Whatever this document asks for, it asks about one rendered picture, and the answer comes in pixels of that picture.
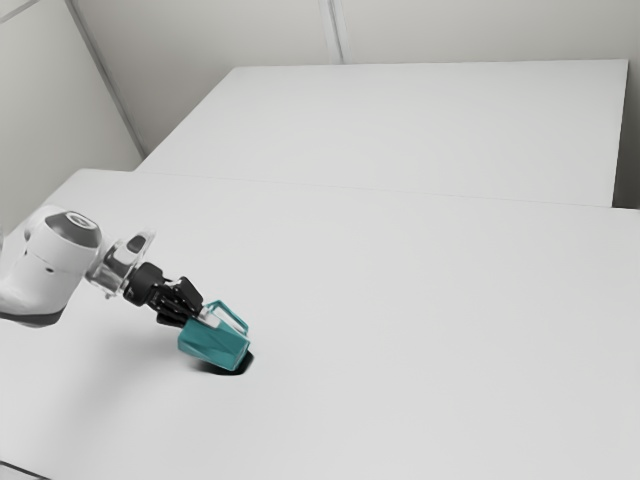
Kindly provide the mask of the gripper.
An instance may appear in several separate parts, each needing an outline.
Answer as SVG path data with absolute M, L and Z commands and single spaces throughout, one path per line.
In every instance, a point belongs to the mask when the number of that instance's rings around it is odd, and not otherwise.
M 188 320 L 211 320 L 202 295 L 188 278 L 165 279 L 163 271 L 149 262 L 129 276 L 123 297 L 138 307 L 155 307 L 156 320 L 162 325 L 183 328 Z

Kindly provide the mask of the teal faceted mug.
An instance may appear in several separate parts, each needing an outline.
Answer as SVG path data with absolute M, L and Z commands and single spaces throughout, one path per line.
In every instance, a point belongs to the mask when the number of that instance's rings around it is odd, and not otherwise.
M 206 304 L 199 316 L 182 328 L 178 349 L 223 370 L 232 372 L 244 360 L 250 345 L 249 326 L 224 302 Z

